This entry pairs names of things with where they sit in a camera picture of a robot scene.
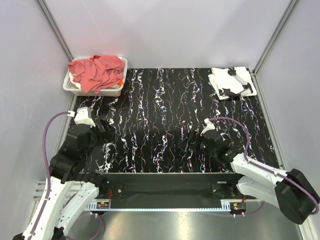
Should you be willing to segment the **white t-shirt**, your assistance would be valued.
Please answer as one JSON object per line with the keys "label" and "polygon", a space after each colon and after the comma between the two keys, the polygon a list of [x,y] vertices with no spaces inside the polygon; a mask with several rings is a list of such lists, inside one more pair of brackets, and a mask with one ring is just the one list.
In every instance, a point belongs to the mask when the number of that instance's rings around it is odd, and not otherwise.
{"label": "white t-shirt", "polygon": [[212,67],[208,79],[218,99],[221,101],[257,95],[251,72],[245,66],[229,68]]}

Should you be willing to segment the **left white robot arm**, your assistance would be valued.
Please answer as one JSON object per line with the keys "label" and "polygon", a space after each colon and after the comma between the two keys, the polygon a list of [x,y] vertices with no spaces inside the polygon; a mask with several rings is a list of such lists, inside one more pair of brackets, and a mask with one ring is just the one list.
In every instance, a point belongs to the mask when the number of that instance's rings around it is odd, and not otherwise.
{"label": "left white robot arm", "polygon": [[93,150],[115,137],[114,130],[105,120],[100,121],[104,127],[104,131],[100,131],[88,107],[69,110],[65,114],[73,118],[75,127],[51,160],[44,158],[47,178],[43,194],[27,228],[15,235],[15,240],[65,240],[87,205],[111,192],[108,178],[91,172],[83,179],[78,192],[65,203]]}

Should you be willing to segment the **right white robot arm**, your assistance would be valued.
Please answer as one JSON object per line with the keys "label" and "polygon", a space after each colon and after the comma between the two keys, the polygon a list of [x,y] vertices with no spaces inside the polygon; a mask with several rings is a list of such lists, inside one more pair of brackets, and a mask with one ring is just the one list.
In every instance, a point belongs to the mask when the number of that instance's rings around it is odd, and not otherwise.
{"label": "right white robot arm", "polygon": [[305,175],[298,169],[291,171],[275,168],[248,156],[250,135],[247,128],[235,119],[246,134],[244,149],[224,140],[214,122],[206,118],[201,131],[191,131],[180,143],[183,152],[212,157],[223,169],[240,174],[238,181],[227,185],[228,195],[239,198],[251,196],[280,210],[291,222],[301,225],[310,215],[320,211],[320,197]]}

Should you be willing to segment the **black marbled table mat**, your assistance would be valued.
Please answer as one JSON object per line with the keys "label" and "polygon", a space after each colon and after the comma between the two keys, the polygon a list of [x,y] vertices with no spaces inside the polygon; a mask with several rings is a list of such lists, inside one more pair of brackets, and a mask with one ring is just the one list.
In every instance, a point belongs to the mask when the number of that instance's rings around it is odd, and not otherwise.
{"label": "black marbled table mat", "polygon": [[278,167],[258,97],[219,100],[208,68],[129,69],[118,97],[79,96],[74,108],[87,107],[94,120],[114,128],[115,139],[93,150],[84,173],[216,173],[211,156],[184,152],[178,145],[206,118],[222,117],[216,127],[225,141]]}

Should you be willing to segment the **white plastic laundry basket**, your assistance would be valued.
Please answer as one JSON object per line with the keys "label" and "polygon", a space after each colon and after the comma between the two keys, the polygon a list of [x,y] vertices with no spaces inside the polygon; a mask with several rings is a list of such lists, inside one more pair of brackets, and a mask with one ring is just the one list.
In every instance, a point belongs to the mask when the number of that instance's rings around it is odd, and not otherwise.
{"label": "white plastic laundry basket", "polygon": [[123,80],[122,85],[119,88],[106,88],[101,89],[98,93],[95,93],[94,91],[89,91],[88,93],[85,93],[81,90],[80,85],[78,85],[80,88],[77,87],[76,84],[74,84],[73,80],[71,80],[71,74],[70,71],[67,70],[66,75],[63,80],[62,88],[65,91],[69,91],[73,93],[75,96],[86,96],[86,97],[93,97],[93,96],[99,96],[99,97],[119,97],[122,93],[122,89],[124,88],[125,82],[126,82],[126,76],[127,76],[127,70],[128,70],[128,60],[125,57],[118,56],[119,59],[121,59],[124,63],[124,69],[123,69]]}

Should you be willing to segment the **pink crumpled t-shirt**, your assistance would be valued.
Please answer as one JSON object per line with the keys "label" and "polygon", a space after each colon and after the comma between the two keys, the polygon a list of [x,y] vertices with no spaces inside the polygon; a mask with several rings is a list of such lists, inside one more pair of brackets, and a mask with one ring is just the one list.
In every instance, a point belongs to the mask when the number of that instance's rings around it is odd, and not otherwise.
{"label": "pink crumpled t-shirt", "polygon": [[74,81],[81,84],[81,90],[96,94],[101,89],[119,88],[124,67],[124,62],[115,55],[94,55],[73,60],[67,65],[69,72],[74,75]]}

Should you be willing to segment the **white garment in basket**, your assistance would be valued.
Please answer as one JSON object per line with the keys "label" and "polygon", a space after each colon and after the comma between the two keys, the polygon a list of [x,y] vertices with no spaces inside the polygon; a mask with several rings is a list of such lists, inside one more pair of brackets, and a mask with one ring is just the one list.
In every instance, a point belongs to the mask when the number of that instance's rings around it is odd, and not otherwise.
{"label": "white garment in basket", "polygon": [[78,82],[75,82],[75,77],[71,72],[69,72],[68,76],[69,76],[69,81],[71,82],[73,87],[76,89],[81,89],[81,84]]}

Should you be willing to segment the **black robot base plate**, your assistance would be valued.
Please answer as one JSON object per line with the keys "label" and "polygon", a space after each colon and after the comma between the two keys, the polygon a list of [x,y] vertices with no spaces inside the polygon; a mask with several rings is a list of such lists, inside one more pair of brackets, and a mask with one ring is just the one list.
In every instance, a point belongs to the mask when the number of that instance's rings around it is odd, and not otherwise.
{"label": "black robot base plate", "polygon": [[236,188],[242,177],[237,173],[103,173],[114,199],[200,197],[242,199]]}

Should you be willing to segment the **left aluminium frame post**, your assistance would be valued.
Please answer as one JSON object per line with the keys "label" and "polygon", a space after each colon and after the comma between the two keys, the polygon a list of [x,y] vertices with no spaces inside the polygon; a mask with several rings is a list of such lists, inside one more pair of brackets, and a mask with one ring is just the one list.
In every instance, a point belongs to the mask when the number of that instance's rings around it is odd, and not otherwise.
{"label": "left aluminium frame post", "polygon": [[70,51],[70,48],[68,47],[68,44],[65,41],[46,1],[45,0],[36,0],[36,3],[39,6],[42,14],[44,15],[50,29],[52,30],[56,40],[58,41],[64,55],[66,56],[66,58],[69,61],[73,60],[74,56],[73,56],[72,52]]}

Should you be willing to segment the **aluminium frame post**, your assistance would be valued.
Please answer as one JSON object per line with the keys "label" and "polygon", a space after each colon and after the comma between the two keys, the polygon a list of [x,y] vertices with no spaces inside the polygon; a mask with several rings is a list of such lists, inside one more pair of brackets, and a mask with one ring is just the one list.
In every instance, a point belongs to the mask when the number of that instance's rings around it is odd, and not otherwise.
{"label": "aluminium frame post", "polygon": [[272,48],[274,47],[275,43],[277,42],[280,34],[284,30],[286,24],[290,20],[291,15],[293,14],[294,10],[296,9],[297,5],[299,4],[299,0],[290,0],[284,13],[282,14],[279,22],[277,23],[268,43],[266,44],[262,54],[260,55],[257,64],[255,65],[252,72],[256,75],[259,70],[262,68],[264,62],[266,61],[268,55],[270,54]]}
{"label": "aluminium frame post", "polygon": [[72,52],[70,51],[70,48],[68,47],[68,44],[65,41],[46,1],[45,0],[36,0],[36,3],[39,6],[42,14],[44,15],[50,29],[52,30],[56,40],[58,41],[64,55],[66,56],[66,58],[69,61],[73,60],[74,56],[73,56]]}

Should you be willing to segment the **right aluminium frame post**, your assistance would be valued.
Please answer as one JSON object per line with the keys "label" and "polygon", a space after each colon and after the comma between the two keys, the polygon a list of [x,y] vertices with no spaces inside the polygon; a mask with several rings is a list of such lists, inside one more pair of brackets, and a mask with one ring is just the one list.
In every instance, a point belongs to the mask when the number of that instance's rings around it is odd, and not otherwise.
{"label": "right aluminium frame post", "polygon": [[270,54],[272,48],[274,47],[275,43],[277,42],[280,34],[284,30],[286,24],[290,20],[291,15],[293,14],[294,10],[296,9],[297,5],[299,4],[299,0],[290,0],[284,13],[282,14],[279,22],[277,23],[268,43],[266,44],[262,54],[260,55],[257,64],[255,65],[252,72],[256,75],[259,70],[262,68],[264,62],[266,61],[268,55]]}

